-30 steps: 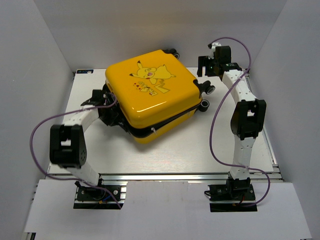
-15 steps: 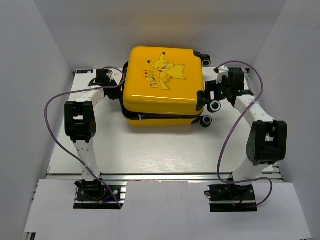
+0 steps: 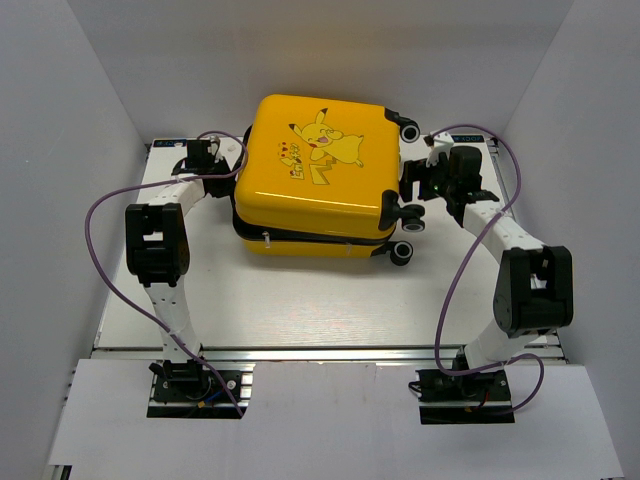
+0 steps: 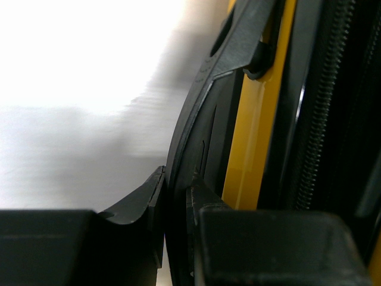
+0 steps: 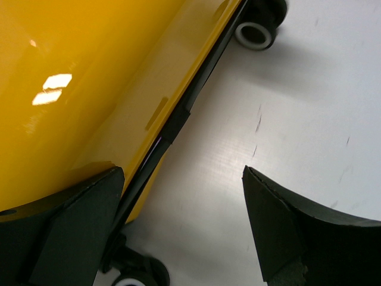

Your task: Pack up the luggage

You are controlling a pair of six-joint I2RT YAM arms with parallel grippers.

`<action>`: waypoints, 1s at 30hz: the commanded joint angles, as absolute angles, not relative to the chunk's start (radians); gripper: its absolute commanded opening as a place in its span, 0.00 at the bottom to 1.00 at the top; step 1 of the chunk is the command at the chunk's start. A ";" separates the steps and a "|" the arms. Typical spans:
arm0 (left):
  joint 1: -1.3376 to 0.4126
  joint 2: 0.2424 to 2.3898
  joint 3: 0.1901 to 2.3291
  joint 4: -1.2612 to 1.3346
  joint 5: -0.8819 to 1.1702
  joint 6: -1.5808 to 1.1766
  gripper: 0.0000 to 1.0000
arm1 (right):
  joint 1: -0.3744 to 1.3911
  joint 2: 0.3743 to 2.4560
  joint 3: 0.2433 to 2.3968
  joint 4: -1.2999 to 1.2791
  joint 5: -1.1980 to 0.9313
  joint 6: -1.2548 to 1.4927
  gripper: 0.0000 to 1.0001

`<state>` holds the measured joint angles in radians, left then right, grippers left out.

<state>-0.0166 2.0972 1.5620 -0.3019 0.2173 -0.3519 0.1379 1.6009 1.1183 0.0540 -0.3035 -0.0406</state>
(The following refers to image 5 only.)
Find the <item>yellow hard-shell suitcase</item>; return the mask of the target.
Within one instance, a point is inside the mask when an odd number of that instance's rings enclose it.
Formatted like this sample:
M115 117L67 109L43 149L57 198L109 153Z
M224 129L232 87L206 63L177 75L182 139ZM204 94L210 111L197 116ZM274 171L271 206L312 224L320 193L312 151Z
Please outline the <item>yellow hard-shell suitcase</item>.
M2 1L1 212L120 167L97 273L169 285L122 230L231 38L268 49L287 11L286 1Z

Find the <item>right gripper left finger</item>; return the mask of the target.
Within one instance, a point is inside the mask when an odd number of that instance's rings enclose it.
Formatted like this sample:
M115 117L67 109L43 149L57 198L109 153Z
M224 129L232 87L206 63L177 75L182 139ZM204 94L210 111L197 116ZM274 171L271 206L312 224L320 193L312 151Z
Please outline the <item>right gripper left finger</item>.
M92 285L120 201L110 168L75 186L1 212L1 285Z

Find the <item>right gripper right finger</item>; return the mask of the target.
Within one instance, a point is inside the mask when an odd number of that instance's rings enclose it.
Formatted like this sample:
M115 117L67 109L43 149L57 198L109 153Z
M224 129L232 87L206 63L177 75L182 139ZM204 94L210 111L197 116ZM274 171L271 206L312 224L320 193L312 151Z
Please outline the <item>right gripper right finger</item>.
M242 182L266 284L380 284L378 220L316 203L249 166Z

